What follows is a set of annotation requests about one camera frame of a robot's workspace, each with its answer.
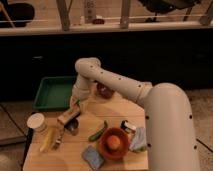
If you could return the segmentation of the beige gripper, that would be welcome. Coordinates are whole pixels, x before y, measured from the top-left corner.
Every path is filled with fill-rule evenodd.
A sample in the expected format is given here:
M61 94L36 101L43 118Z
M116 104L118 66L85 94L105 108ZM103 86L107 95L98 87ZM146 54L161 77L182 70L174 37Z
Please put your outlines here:
M63 129L65 127L65 129L70 130L72 128L72 121L71 120L73 118L75 118L79 113L80 113L79 107L74 107L74 108L66 110L64 113L62 113L57 118L57 122L56 122L57 129L59 131L63 131Z

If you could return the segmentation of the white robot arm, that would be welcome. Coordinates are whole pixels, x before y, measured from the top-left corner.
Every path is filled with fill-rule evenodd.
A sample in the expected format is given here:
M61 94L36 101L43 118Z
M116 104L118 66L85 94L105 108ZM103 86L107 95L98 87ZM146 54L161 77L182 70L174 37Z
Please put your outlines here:
M191 104L180 87L152 85L107 71L94 57L78 59L75 70L71 104L86 100L96 81L144 109L149 171L200 171Z

